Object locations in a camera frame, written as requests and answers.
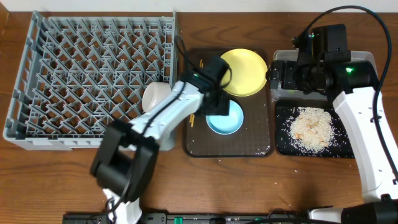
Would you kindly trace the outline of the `light blue bowl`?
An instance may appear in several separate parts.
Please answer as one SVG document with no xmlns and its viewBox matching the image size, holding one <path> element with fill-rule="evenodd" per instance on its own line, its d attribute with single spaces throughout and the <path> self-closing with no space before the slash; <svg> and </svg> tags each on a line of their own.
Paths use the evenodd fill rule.
<svg viewBox="0 0 398 224">
<path fill-rule="evenodd" d="M 217 134 L 229 135 L 235 133 L 244 121 L 242 107 L 235 101 L 229 101 L 228 115 L 207 115 L 206 123 Z"/>
</svg>

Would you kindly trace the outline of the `yellow round plate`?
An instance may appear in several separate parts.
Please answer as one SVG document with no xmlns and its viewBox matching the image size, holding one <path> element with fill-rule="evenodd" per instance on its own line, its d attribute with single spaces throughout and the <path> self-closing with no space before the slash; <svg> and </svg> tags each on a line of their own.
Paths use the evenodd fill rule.
<svg viewBox="0 0 398 224">
<path fill-rule="evenodd" d="M 234 96 L 251 96 L 266 84 L 267 64 L 257 53 L 248 49 L 233 49 L 221 58 L 229 65 L 221 85 Z"/>
</svg>

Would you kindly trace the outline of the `white bowl with rice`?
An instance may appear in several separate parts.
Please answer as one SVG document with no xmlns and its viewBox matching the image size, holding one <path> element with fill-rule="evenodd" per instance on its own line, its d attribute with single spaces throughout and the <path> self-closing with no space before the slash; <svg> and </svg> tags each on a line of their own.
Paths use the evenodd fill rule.
<svg viewBox="0 0 398 224">
<path fill-rule="evenodd" d="M 142 97 L 142 109 L 144 112 L 149 112 L 154 106 L 163 101 L 171 92 L 171 87 L 168 83 L 152 82 L 144 91 Z"/>
</svg>

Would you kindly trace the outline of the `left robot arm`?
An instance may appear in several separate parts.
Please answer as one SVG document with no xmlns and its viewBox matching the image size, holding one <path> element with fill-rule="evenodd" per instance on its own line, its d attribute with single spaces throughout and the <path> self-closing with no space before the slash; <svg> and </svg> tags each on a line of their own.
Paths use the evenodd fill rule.
<svg viewBox="0 0 398 224">
<path fill-rule="evenodd" d="M 159 151 L 170 149 L 170 133 L 191 114 L 226 115 L 229 97 L 221 82 L 232 69 L 221 57 L 205 68 L 183 72 L 168 96 L 145 114 L 107 128 L 90 173 L 107 197 L 108 223 L 137 223 L 139 198 L 152 179 Z"/>
</svg>

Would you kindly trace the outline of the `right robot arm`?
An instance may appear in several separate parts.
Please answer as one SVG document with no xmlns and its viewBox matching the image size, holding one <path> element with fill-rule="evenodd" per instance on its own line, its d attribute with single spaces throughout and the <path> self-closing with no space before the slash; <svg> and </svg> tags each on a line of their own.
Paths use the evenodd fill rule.
<svg viewBox="0 0 398 224">
<path fill-rule="evenodd" d="M 384 113 L 373 56 L 348 49 L 343 24 L 304 31 L 277 50 L 267 72 L 278 106 L 329 108 L 341 120 L 356 160 L 364 202 L 314 208 L 310 223 L 396 223 L 397 144 Z"/>
</svg>

